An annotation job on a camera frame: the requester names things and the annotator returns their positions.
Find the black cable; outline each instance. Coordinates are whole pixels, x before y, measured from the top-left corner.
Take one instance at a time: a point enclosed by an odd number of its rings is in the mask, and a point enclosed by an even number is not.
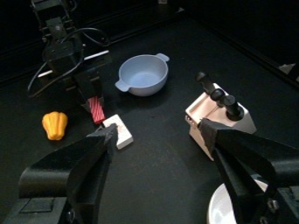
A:
[[[36,72],[35,76],[32,77],[32,80],[29,82],[28,88],[27,88],[27,93],[28,93],[28,97],[33,98],[35,96],[37,96],[56,81],[59,81],[61,78],[64,78],[67,75],[69,75],[80,66],[81,62],[84,61],[84,48],[80,51],[80,59],[79,59],[79,63],[77,65],[69,70],[67,71],[63,75],[60,75],[59,77],[56,77],[51,82],[47,83],[45,86],[43,86],[33,94],[31,94],[31,90],[32,90],[32,85],[33,85],[33,81],[36,80],[40,71],[43,70],[43,68],[47,65],[47,62],[44,62],[44,64],[41,65],[39,71]]]
[[[61,40],[61,43],[65,41],[65,40],[68,40],[76,33],[84,33],[84,35],[89,38],[89,40],[93,42],[93,43],[96,43],[96,44],[99,44],[100,46],[109,46],[109,44],[111,44],[111,42],[109,42],[109,38],[108,38],[108,35],[100,30],[100,29],[96,29],[96,28],[79,28],[77,30],[75,30],[75,31],[72,31],[65,37],[64,37],[64,39]],[[105,38],[105,40],[107,40],[107,43],[100,43],[99,41],[96,41],[93,38],[91,38],[87,34],[85,34],[85,32],[99,32],[103,36],[104,36],[104,38]]]
[[[77,7],[79,7],[79,3],[77,3],[76,0],[72,0],[72,3],[73,3],[73,7],[72,7],[72,9],[69,11],[75,11],[77,9]]]

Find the black tabletop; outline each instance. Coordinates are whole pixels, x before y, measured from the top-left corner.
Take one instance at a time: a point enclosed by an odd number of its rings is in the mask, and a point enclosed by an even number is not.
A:
[[[132,136],[109,166],[99,209],[100,223],[205,223],[211,195],[222,183],[214,162],[192,140],[184,110],[203,90],[199,71],[248,109],[256,135],[299,147],[298,90],[238,52],[191,18],[132,37],[109,48],[112,63],[103,67],[105,115],[119,114]],[[149,97],[121,93],[117,69],[140,54],[169,57],[169,76]],[[89,113],[59,85],[28,99],[28,79],[0,88],[0,220],[17,199],[24,168],[57,148],[80,140],[97,127]],[[65,137],[47,139],[45,113],[63,111],[69,118]]]

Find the white plate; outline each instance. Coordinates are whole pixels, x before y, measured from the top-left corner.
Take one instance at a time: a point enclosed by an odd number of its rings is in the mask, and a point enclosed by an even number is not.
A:
[[[256,180],[262,190],[266,191],[267,184]],[[230,194],[227,187],[222,184],[211,196],[208,208],[208,224],[236,224]]]

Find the toy vegetable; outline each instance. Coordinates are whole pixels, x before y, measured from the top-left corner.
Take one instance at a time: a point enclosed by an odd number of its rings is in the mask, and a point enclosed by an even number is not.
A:
[[[61,140],[67,123],[68,117],[63,113],[53,111],[49,114],[44,115],[41,119],[41,126],[47,131],[49,140]]]

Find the black knife handle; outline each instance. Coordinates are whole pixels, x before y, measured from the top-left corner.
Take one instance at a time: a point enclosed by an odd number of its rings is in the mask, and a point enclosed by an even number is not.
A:
[[[216,89],[211,92],[211,95],[210,95],[210,98],[218,103],[218,106],[219,106],[220,108],[224,107],[224,103],[223,103],[224,96],[226,96],[226,93],[224,93],[223,89],[220,89],[220,88],[216,88]]]
[[[205,94],[211,95],[212,91],[215,90],[215,87],[210,80],[208,75],[203,72],[199,72],[195,78],[196,81],[201,84]]]
[[[239,106],[235,96],[226,95],[223,103],[227,109],[227,117],[231,121],[239,121],[244,116],[244,109]]]

